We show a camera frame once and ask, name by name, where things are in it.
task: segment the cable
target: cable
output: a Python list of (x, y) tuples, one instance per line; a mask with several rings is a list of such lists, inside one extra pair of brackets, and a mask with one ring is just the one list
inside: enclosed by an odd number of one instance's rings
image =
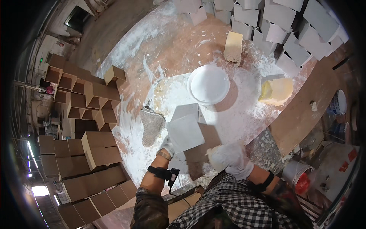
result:
[(172, 190), (172, 186), (170, 187), (170, 189), (169, 189), (169, 194), (170, 195), (173, 195), (173, 196), (175, 196), (175, 197), (179, 197), (179, 198), (181, 198), (182, 200), (184, 200), (189, 206), (191, 206), (189, 203), (188, 203), (188, 201), (186, 201), (186, 199), (185, 198), (183, 198), (183, 197), (181, 197), (181, 196), (176, 196), (176, 195), (174, 195), (174, 194), (172, 194), (171, 193), (171, 190)]

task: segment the stack of boxes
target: stack of boxes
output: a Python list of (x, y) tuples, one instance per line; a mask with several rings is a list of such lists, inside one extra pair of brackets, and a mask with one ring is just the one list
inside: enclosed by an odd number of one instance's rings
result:
[(45, 81), (56, 84), (54, 102), (66, 104), (72, 138), (77, 129), (75, 119), (95, 120), (102, 131), (111, 131), (117, 124), (113, 109), (121, 102), (118, 88), (126, 82), (126, 76), (123, 70), (112, 66), (104, 78), (92, 76), (62, 56), (52, 55)]

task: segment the wooden plank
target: wooden plank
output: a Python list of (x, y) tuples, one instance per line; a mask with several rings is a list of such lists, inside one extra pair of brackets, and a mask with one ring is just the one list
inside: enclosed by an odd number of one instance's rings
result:
[[(329, 58), (319, 61), (300, 91), (269, 125), (282, 156), (288, 155), (314, 128), (339, 88), (336, 73)], [(310, 101), (316, 101), (318, 111), (311, 111)]]

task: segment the gloved hand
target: gloved hand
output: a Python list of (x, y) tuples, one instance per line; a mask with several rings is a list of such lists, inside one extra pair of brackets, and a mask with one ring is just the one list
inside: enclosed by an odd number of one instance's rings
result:
[(170, 141), (170, 137), (169, 136), (165, 137), (164, 141), (162, 142), (160, 149), (163, 149), (163, 148), (168, 151), (168, 153), (170, 154), (170, 156), (172, 158), (174, 157), (175, 150), (173, 148), (173, 144)]
[(246, 179), (254, 169), (253, 162), (238, 142), (219, 146), (212, 153), (212, 160), (223, 164), (226, 167), (225, 171), (238, 181)]

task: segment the forearm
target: forearm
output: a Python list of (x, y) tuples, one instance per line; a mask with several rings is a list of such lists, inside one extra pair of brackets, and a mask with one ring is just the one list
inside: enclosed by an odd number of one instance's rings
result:
[[(151, 166), (157, 168), (162, 167), (164, 169), (168, 169), (169, 161), (162, 157), (157, 155), (153, 163), (151, 163)], [(155, 194), (160, 195), (161, 191), (164, 188), (164, 180), (161, 178), (155, 177), (155, 174), (147, 171), (145, 173), (145, 176), (142, 179), (140, 187), (145, 188), (149, 190), (150, 192), (153, 192)]]

